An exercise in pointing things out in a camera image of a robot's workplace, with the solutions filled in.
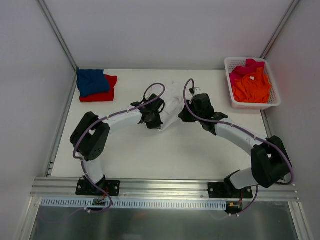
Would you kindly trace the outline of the white t shirt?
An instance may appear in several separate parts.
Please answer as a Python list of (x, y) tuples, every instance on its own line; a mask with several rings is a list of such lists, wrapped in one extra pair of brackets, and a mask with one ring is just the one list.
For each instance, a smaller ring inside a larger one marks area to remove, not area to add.
[(160, 97), (164, 100), (164, 110), (160, 113), (162, 122), (158, 131), (163, 132), (178, 119), (178, 115), (184, 109), (185, 103), (183, 98), (184, 86), (182, 83), (168, 81), (164, 83), (165, 92)]

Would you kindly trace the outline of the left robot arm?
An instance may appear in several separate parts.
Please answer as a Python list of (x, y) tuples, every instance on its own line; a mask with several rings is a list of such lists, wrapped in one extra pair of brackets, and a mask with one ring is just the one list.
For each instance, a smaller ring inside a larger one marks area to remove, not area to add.
[(106, 180), (100, 155), (103, 153), (108, 136), (122, 128), (146, 124), (148, 129), (159, 129), (163, 122), (160, 113), (165, 101), (156, 94), (141, 102), (133, 102), (128, 110), (99, 118), (87, 112), (70, 137), (73, 157), (79, 159), (84, 173), (78, 180), (75, 194), (78, 196), (101, 196), (103, 191), (111, 196), (119, 195), (120, 181)]

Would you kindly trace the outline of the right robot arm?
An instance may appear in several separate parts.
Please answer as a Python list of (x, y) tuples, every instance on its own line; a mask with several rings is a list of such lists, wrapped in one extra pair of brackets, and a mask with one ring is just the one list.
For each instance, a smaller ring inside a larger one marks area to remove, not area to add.
[(230, 198), (238, 198), (241, 191), (252, 186), (269, 188), (293, 171), (279, 137), (261, 138), (236, 125), (226, 114), (214, 110), (206, 93), (185, 99), (178, 117), (185, 123), (199, 122), (205, 131), (228, 140), (250, 156), (249, 168), (237, 170), (223, 180), (224, 193)]

